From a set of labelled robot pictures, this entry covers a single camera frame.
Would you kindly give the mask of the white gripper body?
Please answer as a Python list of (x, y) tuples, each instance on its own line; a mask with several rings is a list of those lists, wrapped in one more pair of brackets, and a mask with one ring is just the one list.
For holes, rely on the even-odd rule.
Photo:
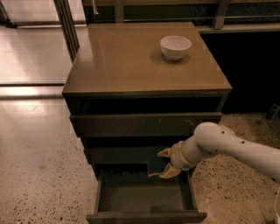
[(178, 170), (188, 171), (193, 168), (195, 164), (188, 161), (183, 155), (182, 144), (183, 142), (179, 141), (171, 147), (171, 164)]

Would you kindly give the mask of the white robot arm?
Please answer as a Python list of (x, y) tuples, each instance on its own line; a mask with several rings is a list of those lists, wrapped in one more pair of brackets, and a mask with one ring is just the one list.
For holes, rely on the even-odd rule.
[(280, 183), (280, 150), (267, 145), (250, 142), (238, 137), (231, 129), (213, 122), (199, 124), (191, 137), (160, 151), (159, 158), (169, 158), (163, 171), (149, 173), (171, 179), (182, 171), (189, 171), (200, 161), (225, 154), (236, 158), (262, 175)]

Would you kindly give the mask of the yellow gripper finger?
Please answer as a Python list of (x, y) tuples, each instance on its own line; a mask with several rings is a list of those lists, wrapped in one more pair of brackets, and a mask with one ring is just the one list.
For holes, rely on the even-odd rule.
[(181, 173), (180, 169), (174, 167), (171, 163), (168, 163), (162, 172), (153, 172), (148, 175), (149, 178), (159, 176), (161, 179), (171, 179), (178, 176)]
[(171, 156), (171, 149), (170, 148), (166, 148), (164, 150), (161, 150), (158, 154), (158, 157), (160, 158), (169, 158)]

